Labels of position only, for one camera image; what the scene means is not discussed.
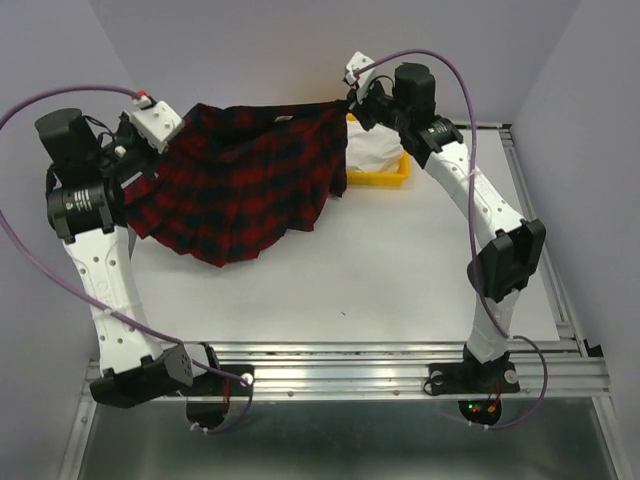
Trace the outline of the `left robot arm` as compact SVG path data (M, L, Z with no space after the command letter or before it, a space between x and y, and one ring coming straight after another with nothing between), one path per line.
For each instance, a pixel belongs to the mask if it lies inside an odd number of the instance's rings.
M103 143L94 120L77 108L35 123L52 163L46 177L47 216L90 298L98 336L100 376L90 384L103 405L131 408L192 386L215 392L223 371L202 359L192 364L179 342L163 348L151 334L129 252L123 183L152 170L182 126L165 104L122 113Z

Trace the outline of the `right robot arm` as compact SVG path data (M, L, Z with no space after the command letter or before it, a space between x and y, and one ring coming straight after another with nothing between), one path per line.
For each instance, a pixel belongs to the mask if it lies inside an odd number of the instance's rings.
M539 220L510 206L477 167L477 146L465 145L458 128L437 114L436 82L429 68L403 63L390 92L374 61L355 53L345 68L350 111L362 127L395 131L402 147L448 194L468 223L469 281L476 292L471 334L457 364L431 365L432 391L479 391L496 383L519 389L510 362L510 326L521 291L536 272L546 238Z

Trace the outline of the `red plaid pleated skirt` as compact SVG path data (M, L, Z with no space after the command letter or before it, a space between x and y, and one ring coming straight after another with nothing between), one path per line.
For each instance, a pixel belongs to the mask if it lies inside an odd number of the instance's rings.
M347 188L347 104L198 103L154 177L125 190L141 238L216 267L257 258L288 231L311 232Z

